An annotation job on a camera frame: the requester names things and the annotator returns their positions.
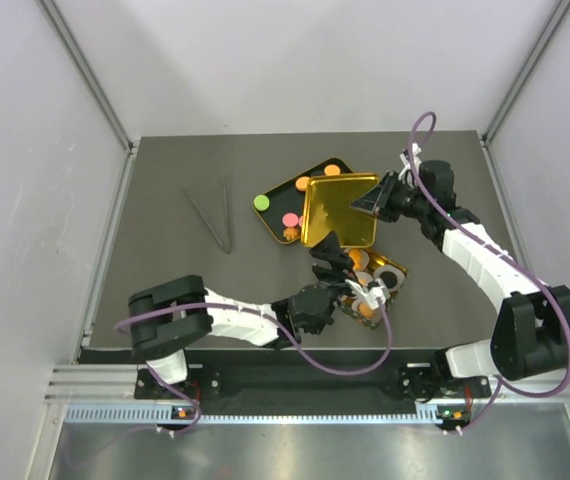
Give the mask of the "black metal tweezers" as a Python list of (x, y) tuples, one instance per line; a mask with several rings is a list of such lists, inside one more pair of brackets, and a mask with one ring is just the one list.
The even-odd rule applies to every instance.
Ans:
[(181, 186), (187, 205), (225, 255), (233, 250), (229, 182), (225, 176)]

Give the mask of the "gold tin lid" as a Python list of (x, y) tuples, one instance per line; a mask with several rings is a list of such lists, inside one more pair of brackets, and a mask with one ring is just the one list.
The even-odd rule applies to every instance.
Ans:
[(330, 232), (344, 248), (369, 248), (376, 239), (377, 220), (351, 204), (379, 183), (374, 173), (312, 177), (307, 185), (300, 241), (314, 247)]

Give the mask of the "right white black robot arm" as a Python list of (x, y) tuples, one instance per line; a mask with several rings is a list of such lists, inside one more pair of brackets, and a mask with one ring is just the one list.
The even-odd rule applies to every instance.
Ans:
[(449, 163), (429, 160), (416, 172), (388, 172), (352, 208), (392, 223), (405, 216), (474, 281), (497, 312), (492, 336), (436, 353), (431, 380), (452, 396), (469, 377), (517, 381), (570, 370), (570, 289), (549, 287), (516, 264), (480, 220), (458, 205)]

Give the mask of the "black round cookie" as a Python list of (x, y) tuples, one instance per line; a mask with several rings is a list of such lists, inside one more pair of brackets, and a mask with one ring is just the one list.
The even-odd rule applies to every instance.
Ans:
[(385, 271), (379, 278), (383, 281), (388, 290), (394, 289), (398, 285), (398, 277), (393, 272)]

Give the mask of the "green christmas cookie tin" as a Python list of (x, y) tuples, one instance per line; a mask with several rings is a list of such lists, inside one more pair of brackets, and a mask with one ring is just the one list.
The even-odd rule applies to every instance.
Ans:
[(408, 269), (371, 250), (350, 248), (345, 253), (354, 263), (358, 286), (339, 300), (341, 311), (369, 329), (383, 323), (387, 311), (408, 276)]

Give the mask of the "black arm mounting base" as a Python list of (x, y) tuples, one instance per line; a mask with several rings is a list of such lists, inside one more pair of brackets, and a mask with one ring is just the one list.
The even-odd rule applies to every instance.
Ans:
[(358, 376), (337, 376), (305, 365), (205, 365), (192, 366), (185, 380), (172, 385), (197, 401), (233, 398), (244, 391), (267, 393), (340, 390), (361, 391), (372, 388), (394, 400), (432, 399), (483, 400), (491, 396), (485, 377), (456, 380), (440, 385), (428, 366), (388, 363)]

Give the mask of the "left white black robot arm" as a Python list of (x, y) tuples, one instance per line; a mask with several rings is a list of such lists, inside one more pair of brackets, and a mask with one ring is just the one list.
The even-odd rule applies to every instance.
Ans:
[(222, 296), (205, 287), (198, 275), (147, 288), (130, 296), (129, 318), (123, 329), (131, 339), (132, 357), (151, 367), (157, 384), (170, 396), (191, 387), (185, 349), (206, 337), (225, 337), (250, 345), (280, 350), (301, 340), (303, 333), (318, 335), (333, 323), (339, 300), (353, 280), (354, 261), (330, 232), (310, 250), (324, 266), (312, 267), (317, 279), (296, 294), (265, 304)]

